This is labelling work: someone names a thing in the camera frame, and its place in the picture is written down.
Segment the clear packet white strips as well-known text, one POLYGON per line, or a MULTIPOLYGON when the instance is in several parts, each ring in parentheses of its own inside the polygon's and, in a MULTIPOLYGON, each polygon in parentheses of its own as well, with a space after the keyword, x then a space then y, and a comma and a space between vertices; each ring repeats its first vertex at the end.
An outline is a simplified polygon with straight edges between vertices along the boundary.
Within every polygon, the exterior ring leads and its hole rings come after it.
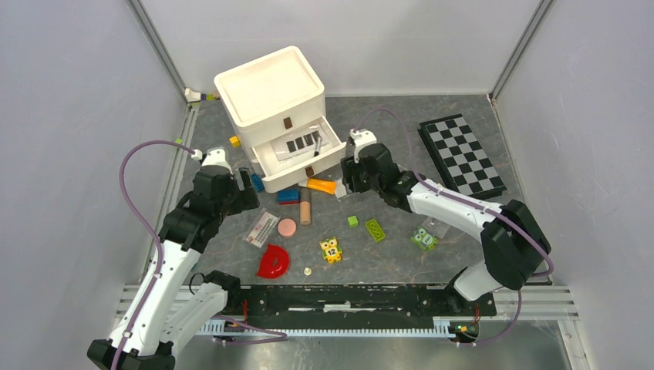
POLYGON ((334 195, 336 196, 336 198, 340 199, 342 197, 345 197, 347 194, 348 194, 347 187, 342 183, 339 183, 334 191, 334 195))

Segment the white three-drawer organizer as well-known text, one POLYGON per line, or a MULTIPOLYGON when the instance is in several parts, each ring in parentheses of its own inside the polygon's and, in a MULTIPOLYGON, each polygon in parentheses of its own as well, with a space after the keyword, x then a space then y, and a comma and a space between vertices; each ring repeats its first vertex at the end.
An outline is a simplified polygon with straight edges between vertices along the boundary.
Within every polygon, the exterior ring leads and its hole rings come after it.
POLYGON ((329 170, 345 156, 346 143, 326 119, 324 84, 298 47, 287 46, 221 72, 214 84, 267 192, 329 170), (313 130, 320 130, 329 141, 318 156, 306 153, 277 159, 272 140, 313 130))

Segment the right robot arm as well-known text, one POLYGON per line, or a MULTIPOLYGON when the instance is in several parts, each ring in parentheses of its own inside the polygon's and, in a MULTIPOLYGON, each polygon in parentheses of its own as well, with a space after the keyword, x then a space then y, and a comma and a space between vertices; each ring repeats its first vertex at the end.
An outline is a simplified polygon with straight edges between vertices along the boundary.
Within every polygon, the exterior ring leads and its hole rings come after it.
POLYGON ((341 161, 346 188, 373 191, 390 206, 432 217, 478 241, 483 258, 447 285, 445 302, 456 315, 472 309, 482 295, 508 288, 519 291, 532 277, 554 270, 551 247, 527 206, 476 200, 449 190, 414 170, 402 170, 389 149, 375 143, 341 161))

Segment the clear plastic bag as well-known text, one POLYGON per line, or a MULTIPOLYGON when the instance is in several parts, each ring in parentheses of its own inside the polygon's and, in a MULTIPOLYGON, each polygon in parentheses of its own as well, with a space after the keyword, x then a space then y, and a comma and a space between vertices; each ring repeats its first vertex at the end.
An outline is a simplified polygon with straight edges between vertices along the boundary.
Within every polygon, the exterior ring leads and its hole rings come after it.
POLYGON ((450 229, 450 225, 447 223, 444 223, 443 221, 440 221, 438 219, 435 219, 433 217, 428 217, 422 224, 422 228, 424 228, 430 235, 434 236, 437 239, 443 239, 446 235, 447 232, 450 229))

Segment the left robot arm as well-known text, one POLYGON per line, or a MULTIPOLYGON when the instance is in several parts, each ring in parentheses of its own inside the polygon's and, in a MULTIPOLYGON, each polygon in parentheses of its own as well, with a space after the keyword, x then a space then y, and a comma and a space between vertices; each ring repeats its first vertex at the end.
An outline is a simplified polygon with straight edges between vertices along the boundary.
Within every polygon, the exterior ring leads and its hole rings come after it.
POLYGON ((235 313, 242 304, 240 281, 219 271, 209 273, 179 311, 170 309, 224 219, 258 207, 247 168, 202 166, 192 190, 164 218, 157 252, 131 305, 107 339, 92 341, 89 360, 100 369, 172 369, 212 315, 235 313))

